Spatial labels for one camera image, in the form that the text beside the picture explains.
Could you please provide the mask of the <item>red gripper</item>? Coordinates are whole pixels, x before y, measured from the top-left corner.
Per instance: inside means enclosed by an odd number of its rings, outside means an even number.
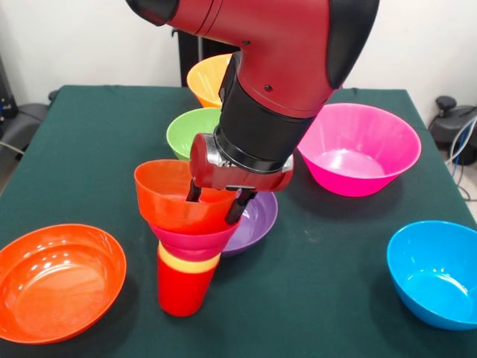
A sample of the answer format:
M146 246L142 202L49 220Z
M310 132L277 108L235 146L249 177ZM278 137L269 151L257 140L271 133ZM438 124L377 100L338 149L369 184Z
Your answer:
M225 216L225 222L234 225L240 220L249 202L256 197L257 191L276 192L287 187L294 173L294 157L290 156L276 172L252 172L226 160L218 150L212 134L200 133L192 143L190 172L192 179L186 196L187 202L199 202L201 188L240 189Z

